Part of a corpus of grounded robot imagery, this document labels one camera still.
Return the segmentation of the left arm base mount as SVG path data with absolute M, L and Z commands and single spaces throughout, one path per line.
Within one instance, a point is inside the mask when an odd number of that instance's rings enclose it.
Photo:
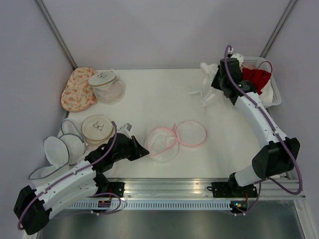
M 125 190 L 124 182 L 110 182 L 103 174 L 98 174 L 94 178 L 94 181 L 98 188 L 96 192 L 98 194 L 97 197 L 110 197 L 106 193 L 116 194 L 120 198 L 123 197 Z

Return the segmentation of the red and white bra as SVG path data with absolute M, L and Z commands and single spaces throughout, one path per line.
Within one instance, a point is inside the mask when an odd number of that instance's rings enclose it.
M 268 63 L 271 67 L 271 71 L 266 71 L 260 69 L 263 63 Z M 243 69 L 243 79 L 250 81 L 253 86 L 256 88 L 258 95 L 261 94 L 261 90 L 267 85 L 271 76 L 272 76 L 273 67 L 269 61 L 263 61 L 256 69 Z

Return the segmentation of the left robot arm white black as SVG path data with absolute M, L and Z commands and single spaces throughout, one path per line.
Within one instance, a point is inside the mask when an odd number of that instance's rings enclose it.
M 74 168 L 40 187 L 22 188 L 14 206 L 17 228 L 28 235 L 43 229 L 59 212 L 71 204 L 91 197 L 118 197 L 104 173 L 122 159 L 135 161 L 149 155 L 134 136 L 116 133 L 91 151 Z

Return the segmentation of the white lace bra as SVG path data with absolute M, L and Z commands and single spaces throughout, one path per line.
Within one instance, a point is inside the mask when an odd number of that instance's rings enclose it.
M 202 107 L 206 107 L 210 104 L 215 96 L 215 90 L 211 86 L 214 77 L 218 71 L 217 64 L 207 64 L 205 62 L 200 63 L 200 69 L 204 74 L 203 82 L 200 89 L 197 91 L 188 92 L 188 95 L 199 95 L 201 96 L 199 103 Z

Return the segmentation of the pink-trimmed mesh laundry bag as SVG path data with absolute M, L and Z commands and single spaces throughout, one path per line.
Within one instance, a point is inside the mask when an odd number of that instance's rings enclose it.
M 207 138 L 206 128 L 197 121 L 187 120 L 172 128 L 158 126 L 154 128 L 144 143 L 150 158 L 157 163 L 173 160 L 179 153 L 179 147 L 198 147 Z

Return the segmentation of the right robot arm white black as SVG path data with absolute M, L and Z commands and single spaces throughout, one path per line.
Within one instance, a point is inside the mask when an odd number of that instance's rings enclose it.
M 222 91 L 245 116 L 260 145 L 251 164 L 229 176 L 229 194 L 238 197 L 246 186 L 293 170 L 300 143 L 296 138 L 289 138 L 272 120 L 253 83 L 244 80 L 239 61 L 229 57 L 221 59 L 211 86 Z

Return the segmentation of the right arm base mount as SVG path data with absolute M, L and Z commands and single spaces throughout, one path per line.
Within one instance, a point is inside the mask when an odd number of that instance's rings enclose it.
M 253 184 L 239 186 L 235 173 L 229 176 L 227 182 L 212 182 L 207 190 L 212 192 L 213 198 L 257 198 L 257 188 Z

